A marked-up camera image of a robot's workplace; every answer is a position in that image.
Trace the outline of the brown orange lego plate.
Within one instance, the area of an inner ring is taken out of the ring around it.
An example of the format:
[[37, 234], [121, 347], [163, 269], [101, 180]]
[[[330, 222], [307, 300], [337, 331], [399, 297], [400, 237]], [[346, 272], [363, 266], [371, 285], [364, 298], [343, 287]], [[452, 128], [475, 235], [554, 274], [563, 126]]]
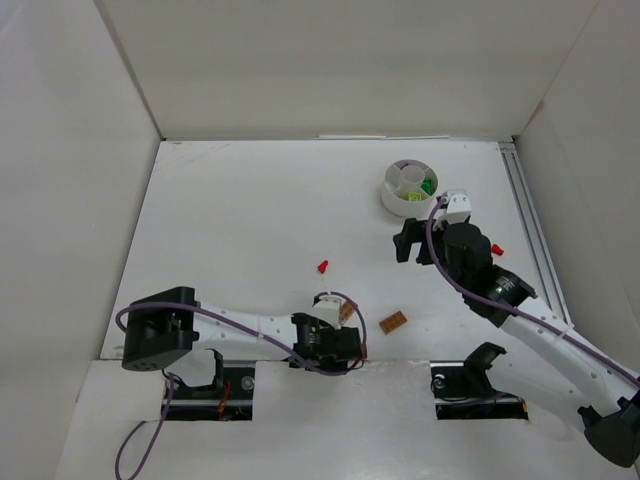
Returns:
[[404, 313], [402, 311], [396, 311], [381, 320], [378, 325], [385, 335], [389, 335], [401, 326], [405, 325], [407, 322], [408, 319]]

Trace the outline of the dark green square lego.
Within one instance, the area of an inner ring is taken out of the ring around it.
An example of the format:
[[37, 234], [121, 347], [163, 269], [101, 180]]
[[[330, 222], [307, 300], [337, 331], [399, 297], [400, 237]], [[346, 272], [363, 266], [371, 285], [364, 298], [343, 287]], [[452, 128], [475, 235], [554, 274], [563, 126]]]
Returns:
[[433, 185], [433, 182], [428, 179], [425, 180], [422, 185], [421, 188], [423, 189], [424, 192], [426, 192], [428, 195], [432, 195], [435, 192], [435, 187]]

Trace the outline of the small red lego piece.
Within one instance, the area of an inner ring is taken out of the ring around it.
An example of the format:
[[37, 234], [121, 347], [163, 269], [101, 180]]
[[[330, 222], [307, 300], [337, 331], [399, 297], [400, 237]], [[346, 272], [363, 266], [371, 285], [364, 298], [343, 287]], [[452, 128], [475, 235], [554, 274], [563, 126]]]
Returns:
[[317, 266], [317, 271], [320, 274], [325, 274], [327, 269], [328, 269], [328, 266], [329, 266], [329, 261], [328, 260], [324, 260]]

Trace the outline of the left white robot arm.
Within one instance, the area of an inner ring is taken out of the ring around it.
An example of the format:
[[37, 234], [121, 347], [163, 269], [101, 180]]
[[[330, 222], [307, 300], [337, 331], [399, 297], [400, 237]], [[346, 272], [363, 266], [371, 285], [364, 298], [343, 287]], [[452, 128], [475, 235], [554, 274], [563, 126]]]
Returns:
[[302, 312], [258, 315], [216, 308], [179, 286], [139, 299], [115, 314], [124, 333], [122, 367], [182, 378], [225, 360], [286, 361], [321, 375], [344, 375], [366, 359], [366, 326], [346, 327], [338, 292], [316, 295]]

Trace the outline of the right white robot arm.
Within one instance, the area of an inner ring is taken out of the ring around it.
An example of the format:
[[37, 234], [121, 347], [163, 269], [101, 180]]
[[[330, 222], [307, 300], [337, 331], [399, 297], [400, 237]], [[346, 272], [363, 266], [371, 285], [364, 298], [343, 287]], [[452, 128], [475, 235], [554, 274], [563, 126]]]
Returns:
[[436, 372], [439, 398], [459, 402], [500, 393], [522, 397], [561, 417], [609, 462], [639, 458], [639, 376], [559, 320], [533, 287], [495, 264], [489, 239], [469, 221], [408, 219], [393, 238], [396, 260], [433, 265], [479, 317], [512, 336], [555, 370], [542, 374], [499, 345], [485, 342], [455, 369]]

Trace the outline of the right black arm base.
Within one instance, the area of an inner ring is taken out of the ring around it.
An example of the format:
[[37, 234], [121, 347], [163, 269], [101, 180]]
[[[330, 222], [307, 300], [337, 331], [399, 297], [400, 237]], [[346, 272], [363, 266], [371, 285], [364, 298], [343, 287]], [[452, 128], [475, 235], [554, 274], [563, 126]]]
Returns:
[[431, 361], [430, 390], [438, 420], [529, 420], [526, 402], [496, 390], [487, 372], [506, 350], [485, 342], [464, 360]]

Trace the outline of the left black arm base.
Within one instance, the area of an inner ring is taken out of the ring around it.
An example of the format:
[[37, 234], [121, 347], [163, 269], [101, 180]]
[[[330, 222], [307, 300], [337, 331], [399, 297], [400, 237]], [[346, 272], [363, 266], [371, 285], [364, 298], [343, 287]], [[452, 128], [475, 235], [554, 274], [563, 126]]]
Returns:
[[168, 421], [234, 422], [253, 419], [256, 362], [223, 360], [210, 355], [214, 370], [204, 374], [203, 385], [192, 386], [179, 373], [162, 370], [174, 377], [174, 394], [169, 402]]

